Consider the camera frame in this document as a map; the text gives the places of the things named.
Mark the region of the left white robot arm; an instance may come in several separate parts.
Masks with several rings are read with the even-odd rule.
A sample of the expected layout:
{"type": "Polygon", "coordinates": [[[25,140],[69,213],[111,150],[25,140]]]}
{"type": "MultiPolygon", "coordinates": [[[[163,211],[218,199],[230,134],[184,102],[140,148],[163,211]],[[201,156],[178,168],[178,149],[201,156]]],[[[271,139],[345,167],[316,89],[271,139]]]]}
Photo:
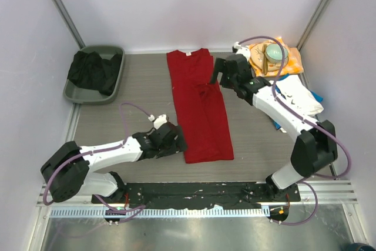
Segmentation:
{"type": "Polygon", "coordinates": [[[171,122],[104,145],[78,146],[75,141],[66,142],[41,167],[46,183],[43,204],[62,203],[75,196],[90,196],[92,203],[120,203],[127,193],[125,182],[116,172],[99,170],[170,156],[186,149],[182,127],[171,122]]]}

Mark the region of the light green bowl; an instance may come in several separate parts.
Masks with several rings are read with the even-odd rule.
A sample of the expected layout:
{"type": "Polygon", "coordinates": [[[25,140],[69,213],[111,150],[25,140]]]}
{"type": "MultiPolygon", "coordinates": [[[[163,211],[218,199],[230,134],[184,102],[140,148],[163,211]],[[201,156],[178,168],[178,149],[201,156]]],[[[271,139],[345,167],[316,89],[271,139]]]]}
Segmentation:
{"type": "Polygon", "coordinates": [[[281,48],[278,44],[272,43],[266,47],[266,57],[274,64],[285,63],[288,60],[288,50],[284,46],[281,48]]]}

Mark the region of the wooden chopsticks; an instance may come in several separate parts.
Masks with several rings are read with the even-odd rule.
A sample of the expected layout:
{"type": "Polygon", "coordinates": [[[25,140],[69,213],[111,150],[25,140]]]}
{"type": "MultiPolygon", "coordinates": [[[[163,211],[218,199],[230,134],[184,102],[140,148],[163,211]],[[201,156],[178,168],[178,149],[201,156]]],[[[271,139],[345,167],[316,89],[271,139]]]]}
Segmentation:
{"type": "Polygon", "coordinates": [[[266,49],[267,49],[267,44],[264,43],[263,47],[262,47],[262,54],[263,54],[262,72],[263,72],[264,75],[267,75],[267,73],[268,73],[268,63],[267,63],[266,49]]]}

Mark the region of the red t-shirt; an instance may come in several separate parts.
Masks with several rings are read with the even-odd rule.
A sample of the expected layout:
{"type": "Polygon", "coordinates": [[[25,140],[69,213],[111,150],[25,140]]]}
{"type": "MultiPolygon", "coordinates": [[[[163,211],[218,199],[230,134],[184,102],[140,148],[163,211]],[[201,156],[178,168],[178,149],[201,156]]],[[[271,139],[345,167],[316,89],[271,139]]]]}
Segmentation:
{"type": "Polygon", "coordinates": [[[186,163],[233,160],[226,107],[219,84],[210,84],[214,63],[208,49],[166,54],[173,103],[183,129],[186,163]]]}

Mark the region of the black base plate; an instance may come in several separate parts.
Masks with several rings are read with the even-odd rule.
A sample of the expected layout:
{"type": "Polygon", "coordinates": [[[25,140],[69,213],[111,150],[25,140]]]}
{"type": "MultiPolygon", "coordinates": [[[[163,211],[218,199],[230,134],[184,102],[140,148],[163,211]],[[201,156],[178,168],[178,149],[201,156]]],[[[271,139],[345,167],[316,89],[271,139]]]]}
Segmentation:
{"type": "Polygon", "coordinates": [[[102,198],[108,204],[128,203],[131,208],[224,209],[259,208],[264,202],[299,202],[298,186],[276,191],[257,182],[128,183],[114,196],[102,198]]]}

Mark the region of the black t-shirt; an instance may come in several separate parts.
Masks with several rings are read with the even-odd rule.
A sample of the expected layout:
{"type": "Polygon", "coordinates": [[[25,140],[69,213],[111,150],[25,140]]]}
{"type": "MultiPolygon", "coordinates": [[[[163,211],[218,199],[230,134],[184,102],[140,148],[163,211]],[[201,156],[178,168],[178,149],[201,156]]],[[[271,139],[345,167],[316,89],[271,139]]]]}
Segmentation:
{"type": "Polygon", "coordinates": [[[105,59],[97,52],[78,51],[70,65],[68,80],[79,88],[95,90],[110,96],[115,90],[121,61],[120,54],[105,59]]]}

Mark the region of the beige plate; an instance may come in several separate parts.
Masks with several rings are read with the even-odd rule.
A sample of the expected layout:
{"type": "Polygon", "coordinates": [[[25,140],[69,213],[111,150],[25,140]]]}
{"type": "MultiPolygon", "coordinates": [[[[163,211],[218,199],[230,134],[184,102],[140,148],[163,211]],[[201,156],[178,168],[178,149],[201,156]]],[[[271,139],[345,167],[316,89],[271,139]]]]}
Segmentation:
{"type": "MultiPolygon", "coordinates": [[[[263,44],[266,43],[267,46],[269,44],[272,44],[271,42],[262,42],[262,43],[255,43],[252,45],[249,45],[249,49],[251,52],[251,57],[250,57],[250,63],[255,67],[256,70],[262,72],[262,64],[263,64],[263,54],[262,54],[262,47],[263,44]]],[[[269,60],[267,60],[268,63],[268,72],[271,71],[277,71],[281,67],[281,63],[271,63],[269,60]]],[[[283,66],[286,66],[288,63],[288,60],[283,63],[283,66]]]]}

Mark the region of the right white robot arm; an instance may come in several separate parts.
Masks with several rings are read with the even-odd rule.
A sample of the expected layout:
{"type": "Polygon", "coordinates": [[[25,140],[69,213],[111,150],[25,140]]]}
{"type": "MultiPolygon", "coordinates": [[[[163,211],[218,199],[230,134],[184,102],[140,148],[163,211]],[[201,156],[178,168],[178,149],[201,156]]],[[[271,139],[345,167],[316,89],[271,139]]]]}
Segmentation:
{"type": "Polygon", "coordinates": [[[337,160],[337,145],[332,139],[334,125],[309,116],[294,116],[278,102],[282,96],[272,89],[268,80],[252,75],[244,55],[216,58],[210,83],[216,82],[234,90],[239,98],[276,121],[295,142],[290,161],[266,178],[265,193],[270,200],[280,200],[297,182],[337,160]]]}

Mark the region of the grey plastic bin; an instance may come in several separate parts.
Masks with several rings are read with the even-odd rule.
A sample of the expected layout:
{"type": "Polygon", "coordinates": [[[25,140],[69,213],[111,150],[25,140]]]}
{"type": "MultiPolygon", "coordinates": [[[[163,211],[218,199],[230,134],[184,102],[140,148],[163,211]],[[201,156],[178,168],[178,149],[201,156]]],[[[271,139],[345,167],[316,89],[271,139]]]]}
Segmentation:
{"type": "Polygon", "coordinates": [[[119,46],[113,45],[92,45],[86,46],[79,51],[86,53],[97,52],[102,58],[105,59],[110,59],[115,54],[122,55],[120,72],[117,77],[115,90],[110,96],[103,95],[95,90],[79,88],[75,86],[71,81],[69,81],[67,77],[67,81],[63,90],[64,97],[71,102],[87,105],[104,105],[113,102],[118,95],[125,67],[124,49],[119,46]]]}

